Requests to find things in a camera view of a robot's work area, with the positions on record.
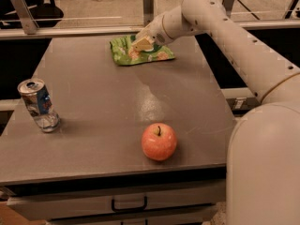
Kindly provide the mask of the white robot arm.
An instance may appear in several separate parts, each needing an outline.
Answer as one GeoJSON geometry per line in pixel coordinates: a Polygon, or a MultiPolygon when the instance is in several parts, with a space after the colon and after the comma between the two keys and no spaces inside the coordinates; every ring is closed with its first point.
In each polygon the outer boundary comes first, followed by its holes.
{"type": "Polygon", "coordinates": [[[227,152],[227,225],[300,225],[300,68],[233,22],[218,0],[182,0],[133,43],[214,40],[259,106],[236,124],[227,152]]]}

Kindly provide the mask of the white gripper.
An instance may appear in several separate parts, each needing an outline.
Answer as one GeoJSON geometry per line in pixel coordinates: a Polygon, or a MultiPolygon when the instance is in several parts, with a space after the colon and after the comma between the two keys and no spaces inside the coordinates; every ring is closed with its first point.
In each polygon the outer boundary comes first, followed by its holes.
{"type": "Polygon", "coordinates": [[[173,42],[173,39],[167,34],[163,24],[164,14],[158,15],[153,21],[147,24],[142,31],[136,35],[132,42],[132,48],[135,51],[151,51],[154,43],[165,45],[173,42]]]}

